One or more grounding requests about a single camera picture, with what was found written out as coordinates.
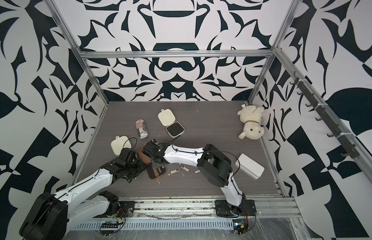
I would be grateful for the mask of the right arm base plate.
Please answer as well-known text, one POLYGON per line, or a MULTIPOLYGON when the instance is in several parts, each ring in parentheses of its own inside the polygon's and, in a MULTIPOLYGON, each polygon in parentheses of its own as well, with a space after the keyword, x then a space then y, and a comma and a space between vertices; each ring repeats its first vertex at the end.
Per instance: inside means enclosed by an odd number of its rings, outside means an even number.
POLYGON ((238 218, 256 215, 256 206, 253 200, 244 200, 238 207, 228 204, 226 200, 215 200, 216 215, 221 218, 238 218))

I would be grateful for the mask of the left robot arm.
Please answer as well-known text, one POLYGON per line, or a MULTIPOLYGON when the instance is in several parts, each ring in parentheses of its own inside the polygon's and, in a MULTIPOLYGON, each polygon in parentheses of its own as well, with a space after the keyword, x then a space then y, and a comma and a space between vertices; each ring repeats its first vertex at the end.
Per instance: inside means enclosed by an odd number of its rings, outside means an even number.
POLYGON ((54 194, 35 200, 19 234, 25 240, 61 240, 83 222, 100 215, 117 215, 119 198, 105 188, 120 179, 129 183, 144 171, 138 152, 124 148, 93 174, 54 194))

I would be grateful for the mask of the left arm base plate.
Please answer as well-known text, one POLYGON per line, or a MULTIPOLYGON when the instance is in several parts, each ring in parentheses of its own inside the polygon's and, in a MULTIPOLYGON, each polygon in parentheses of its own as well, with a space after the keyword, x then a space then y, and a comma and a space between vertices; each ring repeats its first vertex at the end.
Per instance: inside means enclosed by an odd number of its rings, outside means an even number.
POLYGON ((112 204, 112 215, 116 218, 129 217, 134 213, 135 201, 118 201, 112 204))

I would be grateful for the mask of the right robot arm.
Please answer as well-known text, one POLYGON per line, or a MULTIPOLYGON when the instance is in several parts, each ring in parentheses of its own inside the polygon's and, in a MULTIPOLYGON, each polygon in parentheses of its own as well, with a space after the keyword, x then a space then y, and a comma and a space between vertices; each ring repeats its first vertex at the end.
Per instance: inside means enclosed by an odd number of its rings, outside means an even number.
POLYGON ((143 154, 155 166, 183 164, 198 168, 208 182, 222 190, 227 204, 242 213, 247 199, 235 181, 236 172, 233 171, 232 162, 226 153, 211 144, 192 149, 178 147, 173 143, 157 143, 154 139, 143 148, 143 154))

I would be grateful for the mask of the cream nail kit case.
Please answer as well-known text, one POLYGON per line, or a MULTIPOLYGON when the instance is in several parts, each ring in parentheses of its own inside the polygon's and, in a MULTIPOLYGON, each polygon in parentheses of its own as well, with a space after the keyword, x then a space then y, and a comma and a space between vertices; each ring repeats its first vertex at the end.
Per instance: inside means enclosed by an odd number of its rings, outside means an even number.
POLYGON ((132 144, 127 136, 116 136, 111 142, 111 148, 116 156, 121 154, 123 148, 132 148, 132 144))
POLYGON ((176 117, 170 109, 161 109, 158 113, 158 119, 173 139, 181 136, 185 132, 185 128, 176 121, 176 117))

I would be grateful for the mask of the brown nail kit case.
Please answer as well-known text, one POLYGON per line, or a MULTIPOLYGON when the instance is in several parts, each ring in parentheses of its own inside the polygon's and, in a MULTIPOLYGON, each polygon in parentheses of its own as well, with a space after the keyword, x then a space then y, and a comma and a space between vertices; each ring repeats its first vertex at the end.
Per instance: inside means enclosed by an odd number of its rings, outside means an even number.
POLYGON ((158 167, 158 168, 153 167, 153 165, 151 163, 151 159, 143 153, 143 150, 144 150, 144 146, 140 147, 139 156, 140 156, 140 158, 141 158, 141 160, 142 160, 142 162, 145 166, 145 169, 146 169, 146 172, 147 172, 147 175, 148 175, 149 179, 152 180, 152 181, 155 181, 155 180, 158 180, 161 177, 164 177, 166 175, 166 172, 167 172, 166 167, 165 166, 161 166, 161 167, 158 167))

